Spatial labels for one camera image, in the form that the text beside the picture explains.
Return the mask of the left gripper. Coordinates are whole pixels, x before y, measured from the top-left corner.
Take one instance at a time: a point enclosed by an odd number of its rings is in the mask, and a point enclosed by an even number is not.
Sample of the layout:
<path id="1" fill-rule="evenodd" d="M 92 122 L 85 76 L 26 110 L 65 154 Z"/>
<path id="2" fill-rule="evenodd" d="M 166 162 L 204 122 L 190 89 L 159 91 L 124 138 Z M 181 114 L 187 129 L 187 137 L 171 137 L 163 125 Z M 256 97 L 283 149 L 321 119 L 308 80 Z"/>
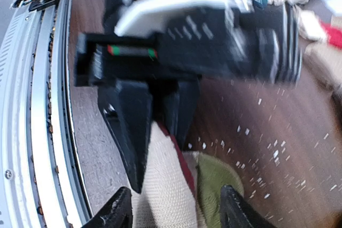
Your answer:
<path id="1" fill-rule="evenodd" d="M 115 25 L 134 0 L 105 0 L 104 33 L 83 33 L 75 56 L 75 85 L 98 87 L 98 108 L 119 150 L 131 188 L 141 193 L 153 118 L 182 150 L 200 96 L 198 75 L 162 65 L 157 34 L 118 36 Z M 152 95 L 144 82 L 152 83 Z"/>

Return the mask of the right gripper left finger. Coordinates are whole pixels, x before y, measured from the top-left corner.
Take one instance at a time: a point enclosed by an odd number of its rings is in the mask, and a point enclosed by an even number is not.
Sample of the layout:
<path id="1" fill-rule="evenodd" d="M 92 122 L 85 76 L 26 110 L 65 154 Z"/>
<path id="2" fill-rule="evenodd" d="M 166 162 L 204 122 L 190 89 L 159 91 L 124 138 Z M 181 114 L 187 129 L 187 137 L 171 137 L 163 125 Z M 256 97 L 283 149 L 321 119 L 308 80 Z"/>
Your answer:
<path id="1" fill-rule="evenodd" d="M 82 228 L 132 228 L 132 226 L 131 190 L 122 186 Z"/>

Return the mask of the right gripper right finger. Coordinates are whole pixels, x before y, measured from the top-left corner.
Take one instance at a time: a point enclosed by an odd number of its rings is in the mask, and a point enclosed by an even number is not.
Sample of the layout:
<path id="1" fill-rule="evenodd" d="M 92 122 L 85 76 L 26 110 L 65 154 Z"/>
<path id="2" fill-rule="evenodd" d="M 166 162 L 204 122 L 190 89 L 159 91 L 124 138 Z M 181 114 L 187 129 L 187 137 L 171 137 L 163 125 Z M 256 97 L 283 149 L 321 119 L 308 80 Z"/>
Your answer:
<path id="1" fill-rule="evenodd" d="M 228 228 L 275 228 L 256 212 L 231 185 L 224 185 L 221 188 L 220 221 L 221 227 Z"/>

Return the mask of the beige brown striped long sock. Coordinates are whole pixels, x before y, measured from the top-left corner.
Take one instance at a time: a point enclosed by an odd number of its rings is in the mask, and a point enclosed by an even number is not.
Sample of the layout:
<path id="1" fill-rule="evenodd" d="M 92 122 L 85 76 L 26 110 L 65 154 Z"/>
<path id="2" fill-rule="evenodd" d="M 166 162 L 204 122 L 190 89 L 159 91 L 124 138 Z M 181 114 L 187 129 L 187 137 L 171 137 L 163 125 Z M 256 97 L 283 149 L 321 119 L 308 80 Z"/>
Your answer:
<path id="1" fill-rule="evenodd" d="M 220 191 L 244 194 L 233 167 L 214 156 L 179 149 L 153 122 L 141 193 L 132 193 L 133 227 L 221 227 Z"/>

